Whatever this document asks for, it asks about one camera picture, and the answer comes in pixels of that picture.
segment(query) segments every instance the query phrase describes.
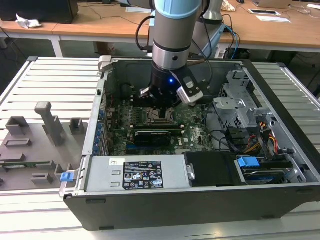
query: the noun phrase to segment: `motherboard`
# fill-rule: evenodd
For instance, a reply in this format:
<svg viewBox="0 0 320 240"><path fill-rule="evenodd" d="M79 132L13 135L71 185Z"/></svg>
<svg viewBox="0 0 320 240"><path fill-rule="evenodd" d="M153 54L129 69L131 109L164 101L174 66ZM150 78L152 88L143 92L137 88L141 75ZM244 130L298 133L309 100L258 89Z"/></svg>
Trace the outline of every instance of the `motherboard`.
<svg viewBox="0 0 320 240"><path fill-rule="evenodd" d="M165 118L159 118L158 109L114 99L106 112L111 156L180 155L213 149L204 125L205 104L180 104L168 109Z"/></svg>

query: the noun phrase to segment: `circuit board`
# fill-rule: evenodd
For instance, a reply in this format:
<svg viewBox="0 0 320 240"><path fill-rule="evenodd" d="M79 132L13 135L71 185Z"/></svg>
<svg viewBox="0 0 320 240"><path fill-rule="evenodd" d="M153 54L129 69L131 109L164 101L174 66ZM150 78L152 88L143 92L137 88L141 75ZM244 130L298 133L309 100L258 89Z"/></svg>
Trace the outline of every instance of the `circuit board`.
<svg viewBox="0 0 320 240"><path fill-rule="evenodd" d="M115 99L113 114L108 120L109 132L113 135L110 155L179 155L184 152L211 151L213 145L203 124L204 117L205 105L190 107L180 104L168 110L165 119L159 119L156 110L150 107L135 107L130 101ZM135 145L134 132L144 128L153 131L155 127L157 131L172 133L169 145Z"/></svg>

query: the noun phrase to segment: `sticker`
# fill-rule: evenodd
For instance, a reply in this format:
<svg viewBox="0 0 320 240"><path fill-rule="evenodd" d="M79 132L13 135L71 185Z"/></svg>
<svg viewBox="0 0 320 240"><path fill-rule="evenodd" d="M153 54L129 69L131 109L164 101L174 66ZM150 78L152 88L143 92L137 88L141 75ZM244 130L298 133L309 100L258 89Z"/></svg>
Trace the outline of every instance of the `sticker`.
<svg viewBox="0 0 320 240"><path fill-rule="evenodd" d="M123 166L125 158L110 158L109 166Z"/></svg>
<svg viewBox="0 0 320 240"><path fill-rule="evenodd" d="M161 161L123 161L123 188L163 189Z"/></svg>

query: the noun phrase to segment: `floor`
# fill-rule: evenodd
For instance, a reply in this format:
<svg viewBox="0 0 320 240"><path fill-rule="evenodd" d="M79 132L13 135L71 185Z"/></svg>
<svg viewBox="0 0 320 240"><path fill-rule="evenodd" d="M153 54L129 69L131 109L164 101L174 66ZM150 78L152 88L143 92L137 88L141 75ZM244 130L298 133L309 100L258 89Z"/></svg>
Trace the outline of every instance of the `floor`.
<svg viewBox="0 0 320 240"><path fill-rule="evenodd" d="M21 49L26 57L54 57L54 50L51 42L39 39L14 39L14 43ZM2 93L10 81L15 77L23 63L24 57L19 53L12 41L8 43L8 48L0 50L0 93ZM116 56L142 57L141 52L133 43L116 43ZM95 53L94 44L85 41L62 41L62 51L68 58L99 58ZM250 60L252 62L266 62L268 51L250 50ZM287 53L277 52L276 59L282 59ZM288 68L304 84L308 85L316 72L320 69L320 54L298 53ZM309 87L314 91L320 83L320 75Z"/></svg>

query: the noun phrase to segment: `aluminum profile table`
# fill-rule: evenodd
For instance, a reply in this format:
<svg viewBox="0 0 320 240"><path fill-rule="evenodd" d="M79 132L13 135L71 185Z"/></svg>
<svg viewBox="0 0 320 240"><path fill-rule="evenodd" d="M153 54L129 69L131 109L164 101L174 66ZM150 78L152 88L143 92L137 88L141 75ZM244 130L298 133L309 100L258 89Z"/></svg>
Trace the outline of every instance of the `aluminum profile table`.
<svg viewBox="0 0 320 240"><path fill-rule="evenodd" d="M0 140L7 134L10 116L41 123L33 109L38 101L52 102L61 121L81 117L88 121L99 77L98 59L39 57L21 68L0 97ZM283 67L255 63L271 88L319 149L319 103ZM261 96L257 96L265 105ZM316 240L320 237L320 203L306 203L281 219L238 221L188 226L89 232L68 209L58 189L15 191L0 195L0 239L51 240Z"/></svg>

